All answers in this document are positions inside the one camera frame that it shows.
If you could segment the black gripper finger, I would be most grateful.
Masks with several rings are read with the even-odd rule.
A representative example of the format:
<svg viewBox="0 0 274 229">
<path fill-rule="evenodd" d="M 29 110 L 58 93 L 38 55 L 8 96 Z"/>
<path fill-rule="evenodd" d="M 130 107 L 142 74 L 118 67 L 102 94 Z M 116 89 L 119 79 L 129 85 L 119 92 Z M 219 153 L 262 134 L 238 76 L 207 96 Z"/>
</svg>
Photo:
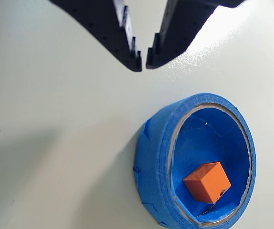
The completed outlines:
<svg viewBox="0 0 274 229">
<path fill-rule="evenodd" d="M 92 34 L 118 61 L 142 71 L 141 52 L 133 36 L 129 7 L 122 0 L 53 0 Z"/>
<path fill-rule="evenodd" d="M 148 48 L 146 68 L 156 69 L 184 53 L 218 6 L 235 8 L 241 0 L 169 0 L 160 31 Z"/>
</svg>

